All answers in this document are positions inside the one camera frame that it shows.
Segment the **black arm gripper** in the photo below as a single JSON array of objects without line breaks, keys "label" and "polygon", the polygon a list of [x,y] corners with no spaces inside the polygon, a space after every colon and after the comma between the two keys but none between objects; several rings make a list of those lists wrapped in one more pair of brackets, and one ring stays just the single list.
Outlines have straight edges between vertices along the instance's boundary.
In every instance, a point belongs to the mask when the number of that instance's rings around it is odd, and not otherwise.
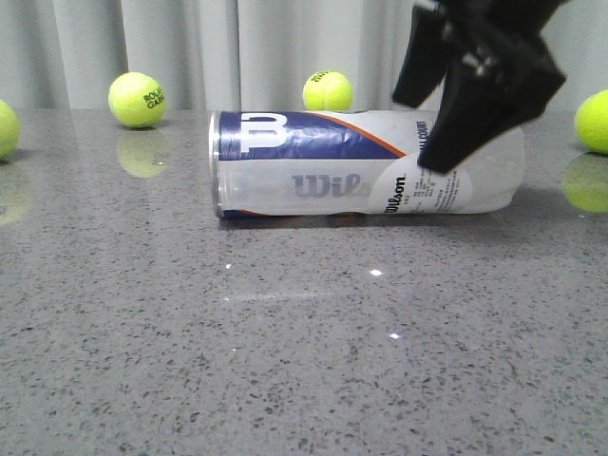
[{"label": "black arm gripper", "polygon": [[[544,112],[565,82],[542,30],[562,1],[439,1],[412,8],[392,100],[420,106],[446,73],[438,117],[418,164],[445,174]],[[462,61],[499,62],[484,76]]]}]

